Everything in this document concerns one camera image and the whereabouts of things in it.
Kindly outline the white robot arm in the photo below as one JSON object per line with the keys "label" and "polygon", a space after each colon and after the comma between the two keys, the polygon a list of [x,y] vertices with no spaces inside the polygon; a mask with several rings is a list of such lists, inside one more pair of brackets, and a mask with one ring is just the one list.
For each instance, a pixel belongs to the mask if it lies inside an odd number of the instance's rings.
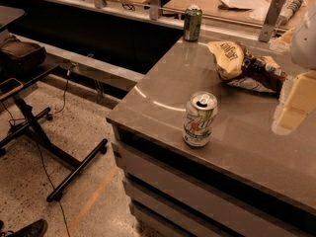
{"label": "white robot arm", "polygon": [[299,67],[282,85],[272,131],[288,135],[316,109],[316,4],[294,27],[290,44],[291,62]]}

